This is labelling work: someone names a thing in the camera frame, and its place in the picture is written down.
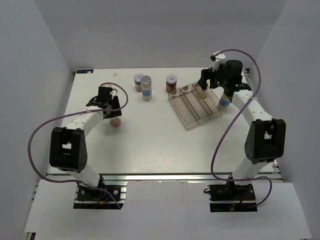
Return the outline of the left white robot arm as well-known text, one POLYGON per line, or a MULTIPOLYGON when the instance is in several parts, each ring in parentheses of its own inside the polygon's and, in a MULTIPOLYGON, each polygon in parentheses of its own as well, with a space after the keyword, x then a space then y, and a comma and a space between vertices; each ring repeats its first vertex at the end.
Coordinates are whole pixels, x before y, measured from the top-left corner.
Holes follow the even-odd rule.
POLYGON ((119 97, 113 95, 111 85, 99 86, 97 96, 86 104, 87 110, 64 127, 51 132, 49 164, 72 175, 83 185, 89 185, 88 193, 99 200, 105 196, 102 176, 88 164, 86 137, 91 130, 106 119, 122 115, 119 97))

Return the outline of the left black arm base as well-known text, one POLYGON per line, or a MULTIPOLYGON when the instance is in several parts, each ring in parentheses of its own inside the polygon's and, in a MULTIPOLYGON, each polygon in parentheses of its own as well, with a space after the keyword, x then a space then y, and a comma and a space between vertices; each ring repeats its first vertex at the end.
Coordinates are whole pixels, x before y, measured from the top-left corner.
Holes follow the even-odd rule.
POLYGON ((105 189, 113 196, 103 191, 96 191, 83 185, 78 185, 73 203, 73 209, 78 210, 120 210, 124 205, 127 184, 124 182, 106 182, 105 189))

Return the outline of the pink cap spice bottle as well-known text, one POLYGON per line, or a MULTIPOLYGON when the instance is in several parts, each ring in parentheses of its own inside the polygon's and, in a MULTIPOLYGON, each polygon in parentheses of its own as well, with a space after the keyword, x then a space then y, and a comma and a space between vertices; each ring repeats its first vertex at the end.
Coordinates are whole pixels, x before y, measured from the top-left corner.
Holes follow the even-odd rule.
POLYGON ((120 117, 114 117, 109 120, 109 123, 113 128, 119 128, 122 124, 122 120, 120 117))

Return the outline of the yellow cap spice bottle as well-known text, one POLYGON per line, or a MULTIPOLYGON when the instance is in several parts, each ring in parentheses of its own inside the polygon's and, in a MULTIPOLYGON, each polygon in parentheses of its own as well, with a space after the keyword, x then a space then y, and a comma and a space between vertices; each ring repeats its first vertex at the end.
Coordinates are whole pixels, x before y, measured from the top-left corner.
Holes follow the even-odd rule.
POLYGON ((204 99, 207 97, 207 90, 203 90, 201 87, 198 88, 198 92, 200 94, 200 96, 204 99))

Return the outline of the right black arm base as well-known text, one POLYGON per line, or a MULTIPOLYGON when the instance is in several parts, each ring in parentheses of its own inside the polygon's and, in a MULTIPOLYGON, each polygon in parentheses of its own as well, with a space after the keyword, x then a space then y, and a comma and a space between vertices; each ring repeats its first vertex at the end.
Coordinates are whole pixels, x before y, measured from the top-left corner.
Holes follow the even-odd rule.
POLYGON ((211 213, 257 212, 254 188, 249 185, 211 184, 203 190, 209 195, 211 213))

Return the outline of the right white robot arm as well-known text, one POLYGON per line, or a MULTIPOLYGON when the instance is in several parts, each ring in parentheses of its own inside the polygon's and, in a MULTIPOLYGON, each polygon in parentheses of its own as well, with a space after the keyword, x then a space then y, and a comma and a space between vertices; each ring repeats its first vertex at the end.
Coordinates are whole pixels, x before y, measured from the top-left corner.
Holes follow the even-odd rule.
POLYGON ((243 64, 239 60, 219 60, 214 67, 203 69, 197 84, 202 91, 207 88, 223 88, 220 103, 233 104, 249 125, 244 143, 245 157, 234 170, 225 188, 226 195, 236 200, 244 193, 244 187, 268 163, 284 154, 286 123, 275 119, 254 97, 251 87, 242 81, 243 64))

